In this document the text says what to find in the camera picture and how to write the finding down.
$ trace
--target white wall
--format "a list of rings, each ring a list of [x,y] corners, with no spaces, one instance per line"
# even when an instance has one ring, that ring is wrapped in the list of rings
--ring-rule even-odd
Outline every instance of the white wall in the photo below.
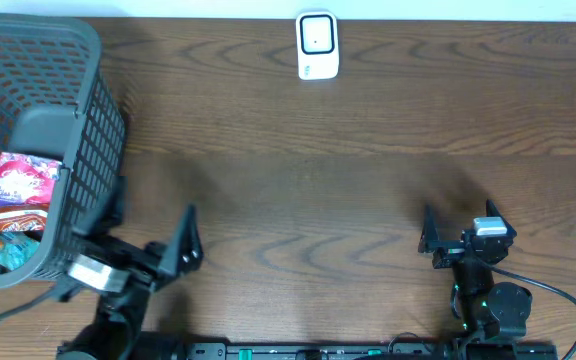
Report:
[[[576,21],[576,0],[0,0],[0,12],[67,16]]]

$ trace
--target mesh basket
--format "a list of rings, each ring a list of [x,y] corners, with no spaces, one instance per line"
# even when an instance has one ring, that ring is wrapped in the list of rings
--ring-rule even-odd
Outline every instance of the mesh basket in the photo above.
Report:
[[[124,121],[99,71],[101,42],[87,24],[0,14],[0,153],[63,161],[35,255],[0,274],[0,288],[55,279],[82,250],[72,224],[117,175]]]

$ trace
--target white device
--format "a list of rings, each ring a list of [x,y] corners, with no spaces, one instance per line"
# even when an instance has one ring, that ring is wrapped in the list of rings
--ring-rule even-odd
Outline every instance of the white device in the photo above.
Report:
[[[297,72],[303,80],[330,79],[339,72],[337,18],[329,12],[299,15],[297,28]]]

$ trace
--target wood grain surface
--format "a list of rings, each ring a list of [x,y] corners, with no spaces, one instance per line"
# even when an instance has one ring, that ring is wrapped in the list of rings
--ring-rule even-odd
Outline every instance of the wood grain surface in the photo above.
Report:
[[[235,342],[457,330],[451,272],[416,252],[421,209],[457,237],[487,197],[519,233],[501,267],[576,296],[576,24],[341,21],[339,76],[303,82],[291,21],[87,21],[129,115],[114,233],[165,239],[199,208],[203,267],[152,299],[145,329]],[[0,312],[46,287],[0,291]],[[528,287],[527,338],[563,355],[576,309]],[[0,359],[54,357],[95,302],[1,323]]]

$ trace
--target wooden table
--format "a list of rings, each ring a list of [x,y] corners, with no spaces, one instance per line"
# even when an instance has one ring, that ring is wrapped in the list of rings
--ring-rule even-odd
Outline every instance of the wooden table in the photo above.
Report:
[[[519,233],[501,267],[576,296],[576,24],[341,21],[339,76],[303,82],[292,21],[89,22],[130,114],[115,234],[164,239],[188,202],[200,211],[203,267],[152,299],[145,329],[275,342],[456,330],[451,272],[416,252],[421,209],[457,237],[487,197]],[[46,287],[0,291],[0,311]],[[529,288],[528,338],[563,355],[576,309]],[[52,358],[95,302],[0,324],[0,359]]]

